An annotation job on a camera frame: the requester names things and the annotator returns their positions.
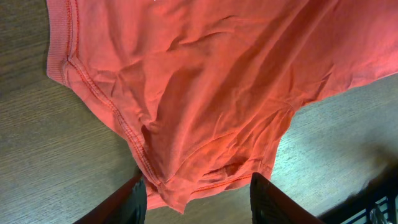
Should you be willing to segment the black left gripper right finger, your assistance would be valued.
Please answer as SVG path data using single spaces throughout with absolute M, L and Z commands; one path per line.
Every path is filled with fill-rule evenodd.
M 258 172 L 250 183 L 253 224 L 323 224 Z

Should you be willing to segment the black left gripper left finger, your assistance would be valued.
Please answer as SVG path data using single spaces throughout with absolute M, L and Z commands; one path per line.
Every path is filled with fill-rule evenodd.
M 138 175 L 75 223 L 144 224 L 146 211 L 146 186 L 144 178 Z

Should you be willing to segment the orange soccer t-shirt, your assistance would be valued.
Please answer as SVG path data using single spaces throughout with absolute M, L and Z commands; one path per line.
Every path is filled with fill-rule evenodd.
M 125 139 L 147 207 L 270 177 L 301 107 L 397 72 L 397 0 L 50 0 L 48 76 Z

